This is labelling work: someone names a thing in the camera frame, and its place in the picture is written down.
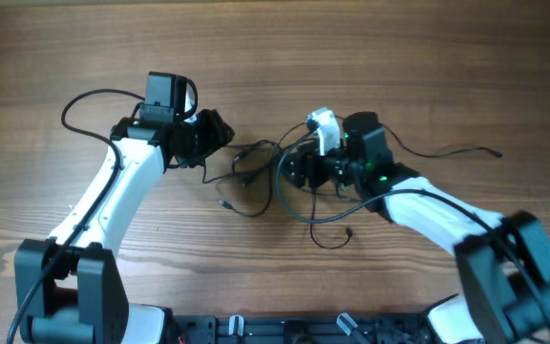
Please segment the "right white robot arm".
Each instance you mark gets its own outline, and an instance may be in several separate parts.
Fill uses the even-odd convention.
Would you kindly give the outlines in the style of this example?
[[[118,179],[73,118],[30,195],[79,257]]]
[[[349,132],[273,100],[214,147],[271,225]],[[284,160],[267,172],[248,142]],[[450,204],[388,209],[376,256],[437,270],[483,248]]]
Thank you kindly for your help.
[[[276,167],[297,188],[326,182],[353,186],[358,205],[390,223],[410,228],[455,258],[463,292],[432,307],[428,328],[438,343],[550,341],[550,240],[540,221],[483,210],[441,191],[396,162],[374,112],[336,117],[328,108],[310,113],[307,133],[292,143]]]

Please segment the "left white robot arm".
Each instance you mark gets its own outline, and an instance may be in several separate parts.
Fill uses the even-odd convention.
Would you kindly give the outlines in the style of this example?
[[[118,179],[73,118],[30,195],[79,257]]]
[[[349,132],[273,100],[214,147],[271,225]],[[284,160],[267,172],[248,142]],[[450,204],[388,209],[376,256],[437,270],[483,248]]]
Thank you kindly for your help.
[[[171,309],[129,302],[116,265],[137,210],[167,170],[193,168],[226,146],[233,129],[198,108],[195,83],[151,72],[131,116],[108,137],[106,158],[67,218],[14,256],[17,312],[8,342],[185,343]]]

